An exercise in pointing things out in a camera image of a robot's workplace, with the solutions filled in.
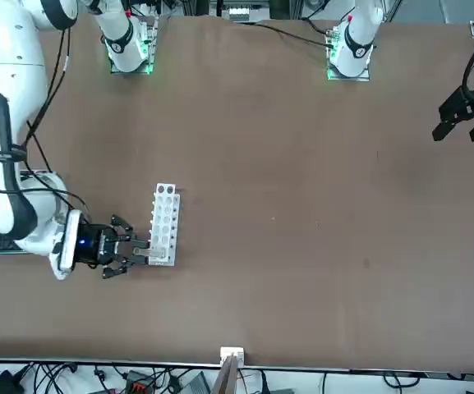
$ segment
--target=table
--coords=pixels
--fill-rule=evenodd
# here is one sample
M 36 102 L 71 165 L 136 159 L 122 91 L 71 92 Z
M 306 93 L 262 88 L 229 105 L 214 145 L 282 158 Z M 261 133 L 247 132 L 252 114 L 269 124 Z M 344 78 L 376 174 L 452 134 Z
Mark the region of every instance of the table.
M 370 83 L 327 81 L 322 48 L 256 26 L 160 34 L 152 76 L 111 76 L 81 17 L 39 138 L 96 222 L 147 231 L 154 186 L 176 183 L 177 265 L 57 282 L 46 259 L 0 256 L 0 355 L 216 363 L 243 346 L 248 364 L 474 372 L 471 125 L 430 136 L 468 27 L 383 25 Z M 57 47 L 46 34 L 50 65 Z

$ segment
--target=white robotic arm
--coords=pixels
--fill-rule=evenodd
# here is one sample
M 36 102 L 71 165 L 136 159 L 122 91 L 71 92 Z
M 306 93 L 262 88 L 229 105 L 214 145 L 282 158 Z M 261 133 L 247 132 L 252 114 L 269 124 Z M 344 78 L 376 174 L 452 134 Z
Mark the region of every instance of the white robotic arm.
M 117 68 L 135 70 L 146 55 L 137 51 L 138 25 L 127 18 L 120 0 L 85 0 L 85 5 L 99 8 L 94 13 Z M 76 0 L 0 0 L 0 233 L 26 252 L 48 256 L 58 279 L 67 277 L 76 258 L 108 265 L 117 257 L 112 227 L 85 223 L 82 230 L 81 212 L 69 212 L 45 187 L 66 190 L 59 176 L 50 172 L 21 179 L 26 149 L 18 144 L 19 132 L 48 99 L 38 30 L 68 29 L 77 15 Z
M 366 69 L 383 18 L 381 0 L 356 0 L 351 17 L 339 26 L 337 52 L 331 59 L 343 76 L 355 78 Z

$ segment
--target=wire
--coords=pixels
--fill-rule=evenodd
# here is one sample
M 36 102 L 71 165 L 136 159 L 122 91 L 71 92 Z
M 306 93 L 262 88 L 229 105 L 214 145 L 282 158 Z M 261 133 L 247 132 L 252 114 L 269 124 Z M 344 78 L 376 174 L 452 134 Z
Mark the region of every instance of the wire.
M 320 5 L 319 8 L 317 8 L 315 11 L 313 11 L 310 16 L 307 16 L 306 18 L 302 18 L 302 19 L 310 19 L 311 17 L 313 17 L 317 12 L 321 12 L 323 11 L 326 6 L 328 5 L 328 3 L 331 2 L 331 0 L 324 0 L 323 3 Z
M 127 380 L 128 374 L 125 372 L 120 372 L 118 368 L 116 368 L 116 365 L 113 365 L 114 370 L 117 372 L 118 375 L 122 377 L 123 380 Z
M 41 387 L 41 385 L 43 384 L 43 382 L 45 381 L 46 378 L 48 378 L 48 374 L 45 373 L 45 375 L 43 376 L 43 378 L 39 381 L 39 384 L 36 384 L 38 382 L 38 372 L 39 372 L 39 369 L 41 368 L 43 371 L 43 366 L 46 365 L 46 364 L 38 364 L 38 368 L 36 369 L 36 372 L 34 374 L 34 394 L 37 394 L 38 392 L 38 389 Z M 60 364 L 60 365 L 56 365 L 51 372 L 53 372 L 56 368 L 61 369 L 63 368 L 63 366 L 66 365 L 66 364 Z
M 386 22 L 391 22 L 393 21 L 394 17 L 397 15 L 399 8 L 401 7 L 401 4 L 403 4 L 403 0 L 395 0 L 395 3 L 393 4 L 393 7 L 388 13 L 386 14 Z
M 131 6 L 129 7 L 129 9 L 131 10 L 131 12 L 132 12 L 133 10 L 136 11 L 136 12 L 138 12 L 137 14 L 134 14 L 134 13 L 133 13 L 133 15 L 135 15 L 135 16 L 145 16 L 144 13 L 143 13 L 142 11 L 140 11 L 139 8 L 136 8 L 136 7 L 133 6 L 133 5 L 131 5 Z
M 160 376 L 162 376 L 163 374 L 167 373 L 167 372 L 171 372 L 173 371 L 175 368 L 170 368 L 170 369 L 164 369 L 162 372 L 159 373 L 158 376 L 155 377 L 155 374 L 156 372 L 154 371 L 154 368 L 153 368 L 153 375 L 152 375 L 152 378 L 153 378 L 153 381 L 146 384 L 145 387 L 144 387 L 144 390 L 146 390 L 151 384 L 153 384 Z M 134 383 L 139 383 L 143 380 L 146 380 L 148 377 L 147 376 L 144 376 L 143 378 L 140 378 L 140 379 L 137 379 L 135 380 L 134 382 L 131 382 L 131 386 L 134 384 Z M 129 387 L 129 392 L 127 392 L 127 387 L 125 387 L 123 390 L 120 391 L 120 394 L 124 394 L 124 393 L 127 393 L 127 394 L 131 394 L 131 389 Z
M 313 21 L 310 20 L 310 18 L 302 18 L 303 21 L 305 21 L 308 25 L 310 25 L 310 27 L 315 30 L 317 33 L 320 33 L 320 34 L 323 34 L 323 35 L 326 35 L 326 31 L 325 30 L 321 30 L 317 27 L 317 25 L 315 23 L 313 23 Z
M 341 21 L 341 22 L 344 21 L 344 18 L 346 18 L 348 15 L 350 15 L 350 13 L 351 13 L 353 10 L 355 10 L 355 6 L 352 7 L 352 9 L 351 9 L 350 11 L 348 11 L 346 14 L 344 14 L 344 15 L 341 17 L 340 21 Z
M 59 61 L 62 58 L 62 48 L 63 40 L 65 39 L 65 30 L 62 31 L 62 37 L 59 40 L 58 55 L 56 56 L 56 66 L 54 66 L 53 76 L 50 79 L 50 84 L 48 85 L 47 97 L 50 97 L 50 94 L 53 92 L 54 81 L 56 80 L 56 75 L 58 74 Z
M 322 389 L 320 390 L 321 394 L 324 394 L 324 388 L 326 384 L 326 377 L 328 377 L 328 373 L 324 372 L 324 375 L 322 376 Z
M 61 57 L 61 51 L 62 51 L 62 45 L 61 44 L 62 43 L 60 43 L 60 47 L 58 49 L 58 56 L 59 57 Z M 54 97 L 56 97 L 56 94 L 58 93 L 59 88 L 62 85 L 63 80 L 65 79 L 65 74 L 67 73 L 67 67 L 68 67 L 70 51 L 71 51 L 71 29 L 68 30 L 68 34 L 67 34 L 67 54 L 65 56 L 65 64 L 63 65 L 62 74 L 60 75 L 58 83 L 56 84 L 56 87 L 54 88 L 53 91 L 52 91 L 52 86 L 53 86 L 54 78 L 51 79 L 48 91 L 49 92 L 52 91 L 52 94 L 47 95 L 47 100 L 45 101 L 45 103 L 43 104 L 43 106 L 39 110 L 38 115 L 34 119 L 34 122 L 32 123 L 32 127 L 29 129 L 29 132 L 27 133 L 26 138 L 25 138 L 25 142 L 22 144 L 22 146 L 26 146 L 29 143 L 30 138 L 32 138 L 32 135 L 38 130 L 39 124 L 44 119 L 44 116 L 47 113 L 48 107 L 50 107 L 50 104 L 54 100 Z
M 399 394 L 403 393 L 404 388 L 411 388 L 415 387 L 419 384 L 421 381 L 421 378 L 416 378 L 416 381 L 413 383 L 408 383 L 408 384 L 402 384 L 401 381 L 398 378 L 398 375 L 395 372 L 390 373 L 390 376 L 395 379 L 395 382 L 397 384 L 392 384 L 388 381 L 388 373 L 383 373 L 383 380 L 386 383 L 388 387 L 394 388 L 396 390 L 399 390 Z
M 447 376 L 449 377 L 450 380 L 465 380 L 465 378 L 467 377 L 467 374 L 462 373 L 460 378 L 453 376 L 451 373 L 447 373 Z
M 94 366 L 94 375 L 96 375 L 96 378 L 98 378 L 99 380 L 99 384 L 102 385 L 102 387 L 104 388 L 105 392 L 110 392 L 110 390 L 105 386 L 105 383 L 104 383 L 104 380 L 105 380 L 105 375 L 101 375 L 99 373 L 99 370 L 98 370 L 98 366 L 95 365 Z
M 280 33 L 280 34 L 285 34 L 289 37 L 293 37 L 294 39 L 300 39 L 301 41 L 304 41 L 304 42 L 309 43 L 309 44 L 319 45 L 321 47 L 326 47 L 326 48 L 330 48 L 330 49 L 333 49 L 333 47 L 334 47 L 332 44 L 321 43 L 319 41 L 314 41 L 313 39 L 305 39 L 304 37 L 301 37 L 300 35 L 289 33 L 288 31 L 280 30 L 280 29 L 277 29 L 276 27 L 273 27 L 273 26 L 262 25 L 261 23 L 253 23 L 253 24 L 249 24 L 249 25 L 264 27 L 265 29 L 270 29 L 270 30 L 276 31 L 277 33 Z
M 56 390 L 57 394 L 63 394 L 63 390 L 56 383 L 56 378 L 65 368 L 68 368 L 68 367 L 66 365 L 63 365 L 61 368 L 58 369 L 58 371 L 56 371 L 56 373 L 53 373 L 53 370 L 50 369 L 48 365 L 41 365 L 41 369 L 47 374 L 47 376 L 50 377 L 47 387 L 45 388 L 44 394 L 48 394 L 48 392 L 50 391 L 50 387 L 52 385 L 54 385 L 54 389 Z
M 242 375 L 242 371 L 240 369 L 238 370 L 238 374 L 240 375 L 240 378 L 242 379 L 242 385 L 244 386 L 244 391 L 246 392 L 246 394 L 249 394 L 247 392 L 246 380 L 244 379 L 244 375 Z
M 26 124 L 29 127 L 31 127 L 31 124 L 29 121 L 26 121 Z M 47 168 L 47 171 L 52 172 L 53 169 L 50 167 L 50 163 L 47 160 L 47 156 L 45 155 L 45 152 L 43 151 L 43 147 L 39 143 L 38 136 L 36 134 L 33 134 L 32 138 L 34 139 L 34 142 L 36 143 L 36 146 L 38 147 L 39 154 L 41 154 L 41 158 L 43 159 L 43 162 L 45 163 L 45 167 Z
M 32 170 L 29 167 L 27 162 L 25 162 L 25 165 L 27 166 L 27 169 L 29 169 L 29 171 L 32 171 L 32 175 L 35 176 L 35 178 L 38 179 L 39 182 L 41 182 L 43 185 L 47 186 L 48 188 L 44 189 L 42 187 L 37 187 L 37 188 L 32 188 L 32 189 L 20 189 L 20 190 L 0 190 L 1 195 L 18 195 L 18 194 L 21 194 L 21 193 L 32 193 L 32 192 L 38 192 L 38 191 L 50 191 L 50 192 L 54 193 L 59 199 L 63 200 L 65 202 L 65 204 L 67 204 L 70 209 L 74 209 L 74 206 L 71 203 L 69 203 L 67 201 L 67 199 L 62 197 L 60 194 L 70 195 L 71 197 L 74 197 L 75 199 L 78 199 L 81 202 L 81 204 L 86 207 L 85 201 L 79 195 L 75 195 L 74 193 L 71 193 L 70 191 L 52 188 L 50 185 L 45 183 L 42 179 L 38 178 L 38 176 L 34 173 L 34 170 Z
M 186 375 L 187 373 L 190 373 L 190 371 L 192 371 L 192 370 L 193 370 L 193 368 L 189 368 L 189 369 L 187 369 L 186 371 L 180 373 L 180 374 L 177 376 L 177 379 L 182 378 L 184 375 Z
M 266 374 L 264 373 L 264 370 L 260 370 L 260 375 L 262 376 L 262 390 L 260 391 L 261 394 L 271 394 L 271 391 L 269 390 L 268 387 L 268 379 L 266 379 Z

